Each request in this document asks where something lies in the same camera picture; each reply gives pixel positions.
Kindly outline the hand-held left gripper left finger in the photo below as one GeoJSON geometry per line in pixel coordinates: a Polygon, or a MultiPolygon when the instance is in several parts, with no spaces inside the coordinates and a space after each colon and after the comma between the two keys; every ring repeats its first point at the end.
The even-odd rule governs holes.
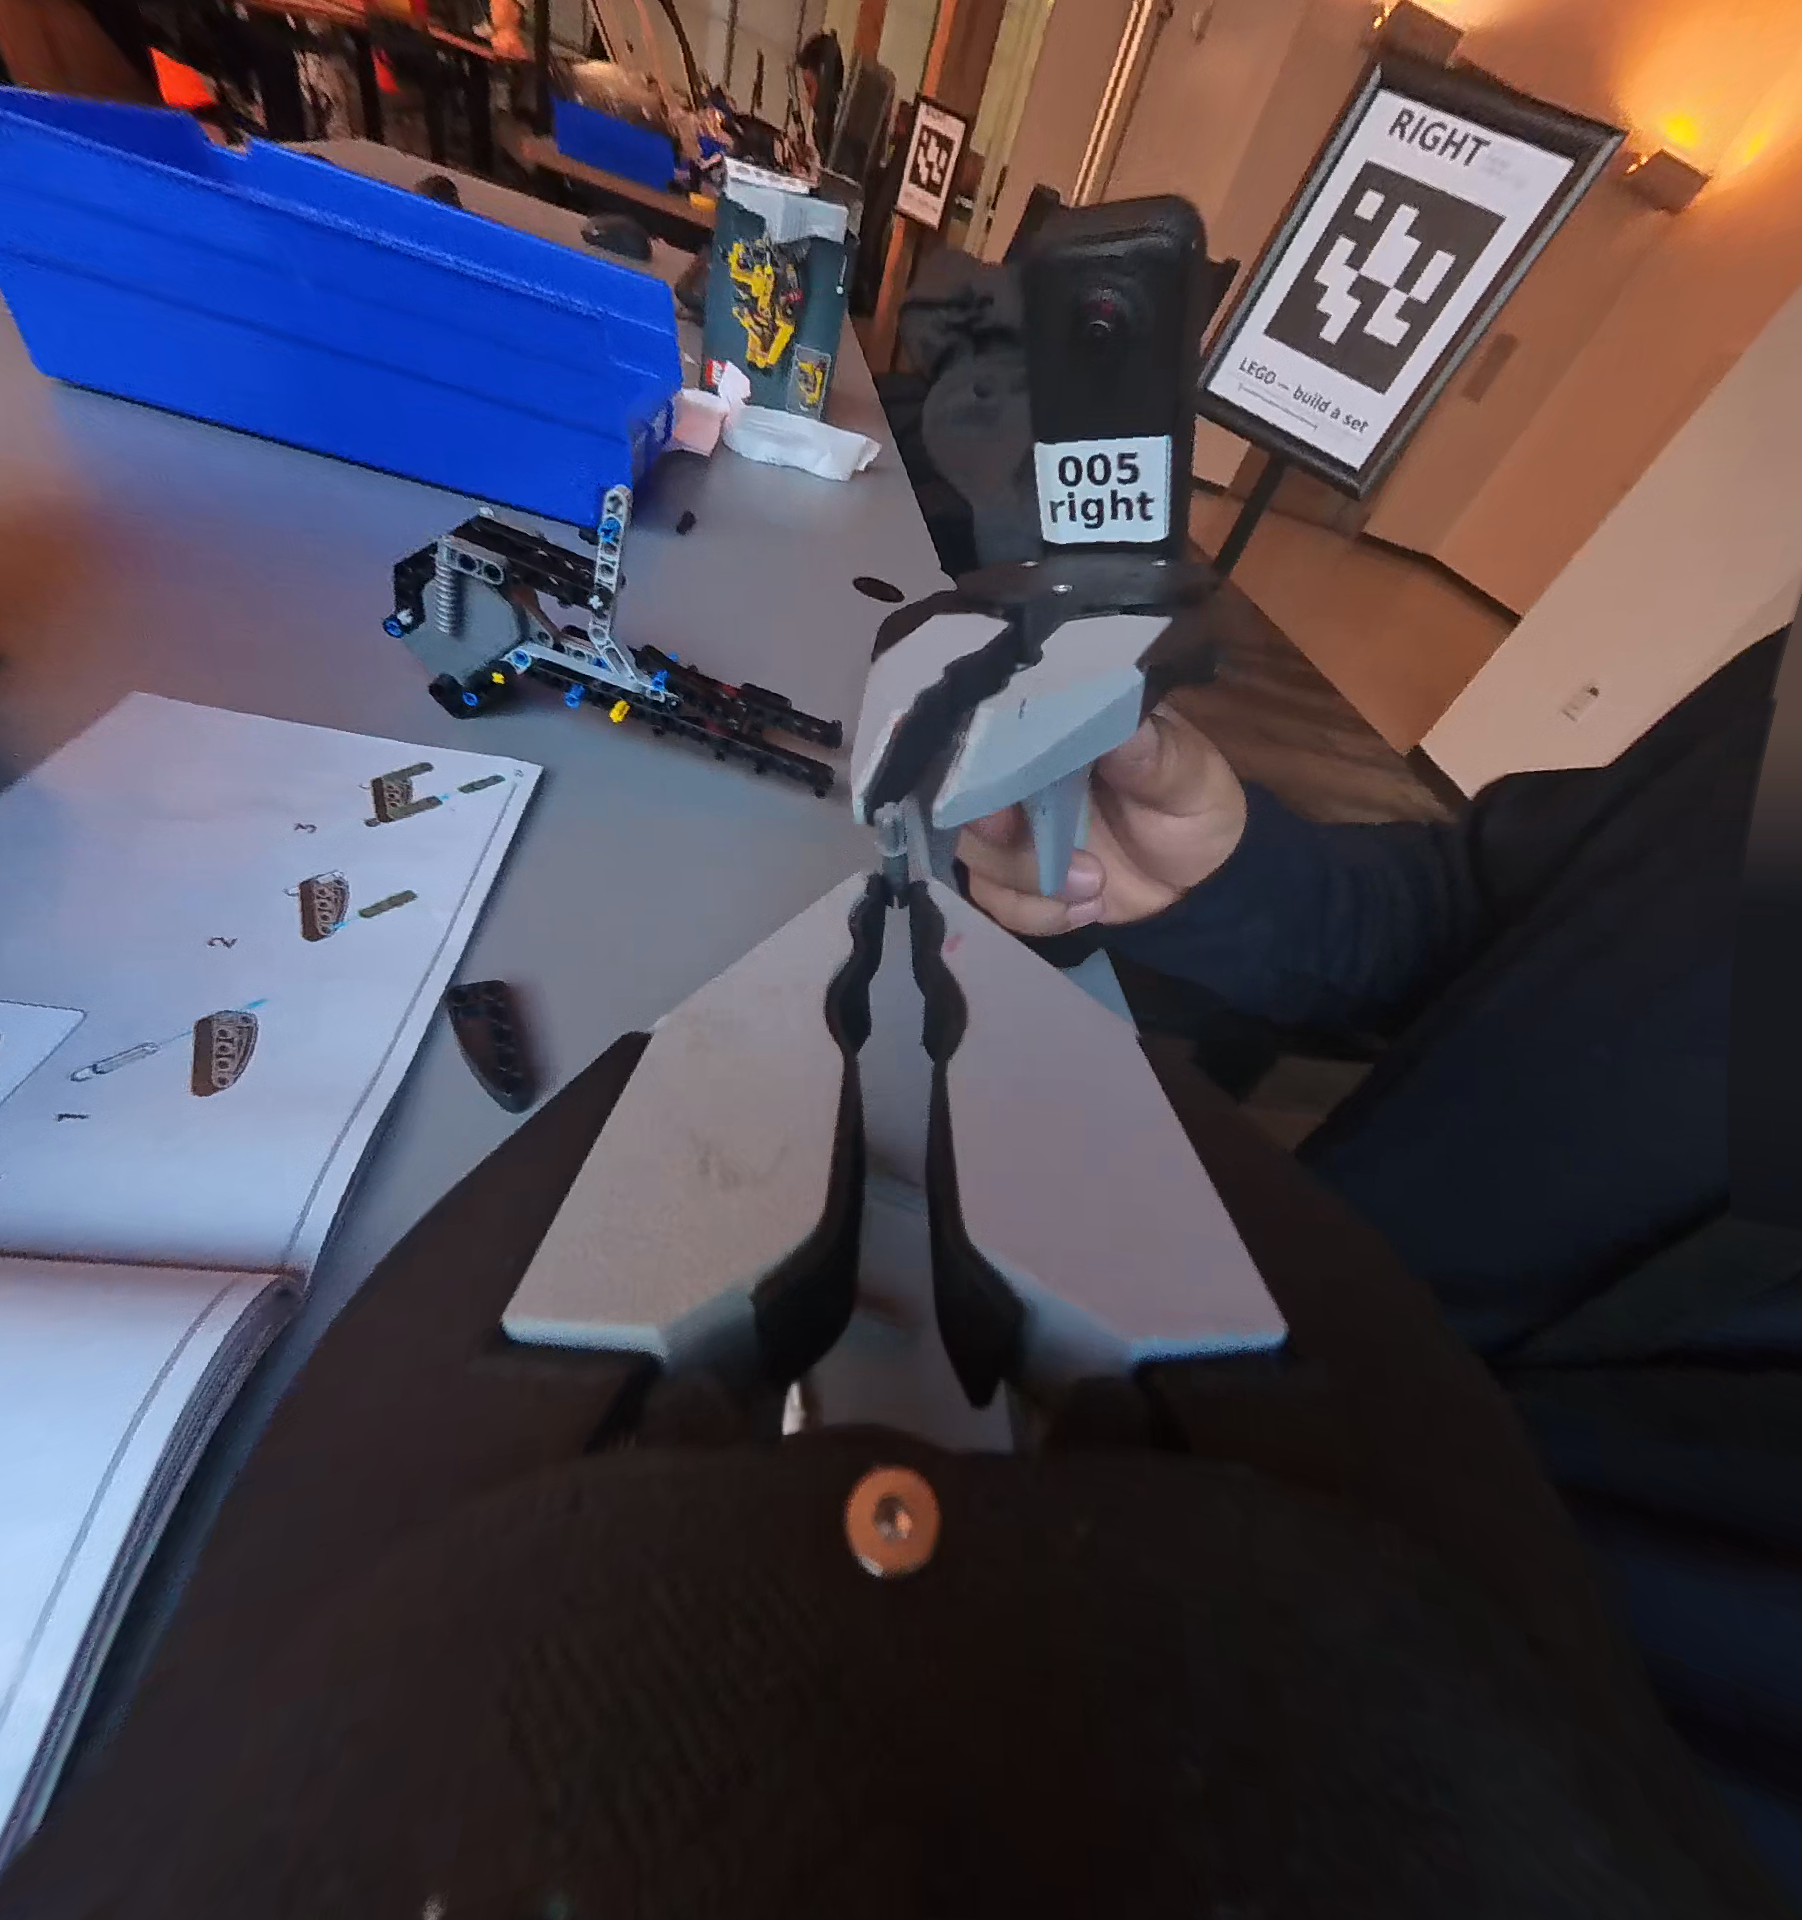
{"type": "Polygon", "coordinates": [[[882,875],[850,878],[655,1022],[504,1310],[509,1341],[772,1386],[840,1341],[891,905],[882,875]]]}

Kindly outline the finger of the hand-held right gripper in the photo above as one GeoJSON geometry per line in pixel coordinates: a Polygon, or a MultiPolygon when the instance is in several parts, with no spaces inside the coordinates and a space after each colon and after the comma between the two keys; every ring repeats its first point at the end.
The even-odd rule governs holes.
{"type": "Polygon", "coordinates": [[[1024,667],[963,724],[930,791],[928,824],[967,828],[1092,770],[1137,729],[1144,688],[1135,664],[1024,667]]]}
{"type": "Polygon", "coordinates": [[[955,606],[950,591],[930,594],[895,609],[876,636],[864,707],[849,757],[849,801],[854,820],[872,828],[876,811],[876,781],[891,752],[895,736],[923,693],[935,686],[944,672],[978,655],[1001,635],[996,614],[980,614],[955,606]]]}

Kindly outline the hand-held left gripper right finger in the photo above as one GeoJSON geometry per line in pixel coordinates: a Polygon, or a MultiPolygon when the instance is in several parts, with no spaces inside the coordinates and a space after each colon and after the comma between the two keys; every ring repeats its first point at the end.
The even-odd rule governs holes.
{"type": "Polygon", "coordinates": [[[1278,1353],[1290,1326],[1133,1022],[940,882],[908,886],[938,1328],[973,1406],[1278,1353]]]}

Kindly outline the person's right forearm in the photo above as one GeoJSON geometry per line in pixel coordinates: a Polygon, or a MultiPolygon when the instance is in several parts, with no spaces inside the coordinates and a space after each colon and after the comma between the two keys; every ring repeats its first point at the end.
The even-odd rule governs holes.
{"type": "Polygon", "coordinates": [[[1242,1013],[1389,1035],[1464,985],[1537,996],[1543,1037],[1608,1025],[1729,1053],[1753,797],[1793,626],[1735,652],[1614,763],[1517,773],[1447,824],[1320,826],[1249,787],[1244,839],[1116,954],[1242,1013]]]}

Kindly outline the black lego beam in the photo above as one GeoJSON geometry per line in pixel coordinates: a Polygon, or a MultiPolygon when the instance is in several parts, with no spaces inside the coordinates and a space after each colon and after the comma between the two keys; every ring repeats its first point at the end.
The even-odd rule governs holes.
{"type": "Polygon", "coordinates": [[[504,980],[458,982],[445,990],[452,1037],[478,1088],[509,1114],[534,1109],[540,1082],[524,1005],[504,980]]]}

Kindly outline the yellow vehicle lego box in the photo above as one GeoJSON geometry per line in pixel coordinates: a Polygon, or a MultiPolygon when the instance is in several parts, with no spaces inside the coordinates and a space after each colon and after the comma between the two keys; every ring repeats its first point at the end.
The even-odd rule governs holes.
{"type": "Polygon", "coordinates": [[[746,380],[750,406],[822,421],[849,315],[860,190],[729,159],[703,290],[699,383],[746,380]]]}

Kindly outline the partly built lego model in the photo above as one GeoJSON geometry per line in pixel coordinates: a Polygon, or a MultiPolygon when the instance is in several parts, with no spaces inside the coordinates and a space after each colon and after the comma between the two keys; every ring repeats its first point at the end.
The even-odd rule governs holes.
{"type": "Polygon", "coordinates": [[[383,630],[420,662],[431,698],[453,720],[497,712],[521,685],[542,682],[573,710],[638,721],[826,801],[835,771],[798,746],[838,751],[840,721],[619,639],[632,514],[632,488],[614,487],[578,545],[565,545],[483,510],[395,562],[383,630]]]}

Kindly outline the lego instruction booklet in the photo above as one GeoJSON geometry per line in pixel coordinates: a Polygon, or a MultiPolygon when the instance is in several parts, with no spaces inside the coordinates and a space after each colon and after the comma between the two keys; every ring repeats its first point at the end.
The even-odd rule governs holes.
{"type": "Polygon", "coordinates": [[[0,1870],[540,778],[129,695],[0,794],[0,1870]]]}

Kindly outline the person's right hand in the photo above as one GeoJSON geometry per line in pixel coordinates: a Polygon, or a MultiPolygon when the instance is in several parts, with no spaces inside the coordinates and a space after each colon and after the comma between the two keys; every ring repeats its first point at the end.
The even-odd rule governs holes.
{"type": "Polygon", "coordinates": [[[1015,935],[1049,940],[1167,913],[1224,865],[1245,826],[1248,797],[1227,757],[1163,704],[1094,765],[1088,839],[1058,892],[1040,889],[1024,809],[963,828],[955,852],[976,907],[1015,935]]]}

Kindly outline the small marker sign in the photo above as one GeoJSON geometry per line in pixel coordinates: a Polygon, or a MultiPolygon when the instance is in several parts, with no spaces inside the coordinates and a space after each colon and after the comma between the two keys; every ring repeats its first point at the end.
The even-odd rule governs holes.
{"type": "Polygon", "coordinates": [[[965,112],[932,96],[911,103],[895,192],[898,218],[926,233],[947,227],[971,131],[973,122],[965,112]]]}

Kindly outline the white crumpled plastic bag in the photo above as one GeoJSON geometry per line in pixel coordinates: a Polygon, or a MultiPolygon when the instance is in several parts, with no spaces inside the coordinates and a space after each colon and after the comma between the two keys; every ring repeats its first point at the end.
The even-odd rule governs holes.
{"type": "Polygon", "coordinates": [[[718,446],[750,464],[793,469],[829,483],[846,483],[879,457],[876,439],[822,421],[725,402],[701,392],[679,393],[665,452],[709,460],[718,446]]]}

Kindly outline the large framed marker sign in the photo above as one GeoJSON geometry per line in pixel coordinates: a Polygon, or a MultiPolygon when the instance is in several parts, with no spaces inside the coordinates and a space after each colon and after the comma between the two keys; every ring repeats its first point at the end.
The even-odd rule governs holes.
{"type": "Polygon", "coordinates": [[[1378,52],[1218,323],[1200,421],[1368,503],[1623,141],[1467,61],[1378,52]]]}

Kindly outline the person's dark clothing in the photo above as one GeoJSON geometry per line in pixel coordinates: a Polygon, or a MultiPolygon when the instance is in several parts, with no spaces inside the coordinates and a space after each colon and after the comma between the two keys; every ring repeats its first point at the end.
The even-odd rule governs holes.
{"type": "Polygon", "coordinates": [[[1729,1208],[1735,907],[1337,910],[1299,1025],[1390,1046],[1307,1155],[1511,1386],[1802,1912],[1802,1224],[1729,1208]]]}

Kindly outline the small blue plastic bin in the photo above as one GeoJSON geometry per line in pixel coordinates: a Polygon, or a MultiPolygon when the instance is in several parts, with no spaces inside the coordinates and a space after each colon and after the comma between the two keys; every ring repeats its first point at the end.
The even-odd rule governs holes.
{"type": "Polygon", "coordinates": [[[705,115],[681,108],[670,96],[605,106],[555,100],[554,139],[570,160],[658,190],[681,188],[725,155],[705,115]]]}

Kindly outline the large blue plastic bin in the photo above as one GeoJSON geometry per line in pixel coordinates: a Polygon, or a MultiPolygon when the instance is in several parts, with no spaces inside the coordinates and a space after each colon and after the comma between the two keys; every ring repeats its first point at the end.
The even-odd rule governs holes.
{"type": "Polygon", "coordinates": [[[0,295],[61,383],[570,525],[673,432],[673,293],[167,108],[0,86],[0,295]]]}

